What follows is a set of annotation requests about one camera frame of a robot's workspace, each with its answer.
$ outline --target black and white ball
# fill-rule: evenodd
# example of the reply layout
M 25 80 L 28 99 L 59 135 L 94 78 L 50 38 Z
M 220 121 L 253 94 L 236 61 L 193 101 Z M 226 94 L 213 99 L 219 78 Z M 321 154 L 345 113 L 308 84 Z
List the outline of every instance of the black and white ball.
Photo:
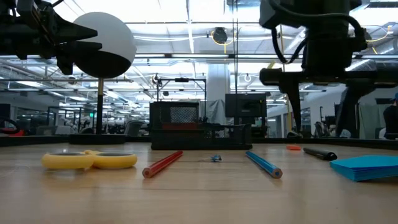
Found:
M 102 44 L 102 49 L 96 53 L 76 58 L 78 68 L 96 78 L 114 78 L 129 69 L 137 47 L 131 30 L 123 21 L 104 12 L 90 12 L 74 23 L 98 32 L 96 37 L 82 41 Z

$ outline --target sticky note pad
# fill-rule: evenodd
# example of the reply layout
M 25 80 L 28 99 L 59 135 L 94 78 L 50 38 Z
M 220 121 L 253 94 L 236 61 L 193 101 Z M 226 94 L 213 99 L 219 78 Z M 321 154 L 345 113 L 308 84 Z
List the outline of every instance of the sticky note pad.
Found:
M 398 156 L 359 156 L 331 161 L 330 166 L 353 181 L 398 176 Z

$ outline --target wooden table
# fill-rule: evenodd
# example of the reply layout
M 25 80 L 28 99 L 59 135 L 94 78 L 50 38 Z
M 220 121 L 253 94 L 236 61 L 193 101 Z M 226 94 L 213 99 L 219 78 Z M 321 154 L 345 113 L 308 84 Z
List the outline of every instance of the wooden table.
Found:
M 339 159 L 398 151 L 343 146 Z M 46 171 L 46 152 L 132 152 L 135 168 Z M 141 172 L 173 153 L 148 143 L 119 146 L 48 144 L 0 148 L 0 223 L 397 223 L 398 179 L 352 182 L 329 163 L 283 144 L 257 144 L 253 151 L 280 167 L 273 179 L 244 151 L 184 151 L 152 179 Z M 219 163 L 199 162 L 221 154 Z

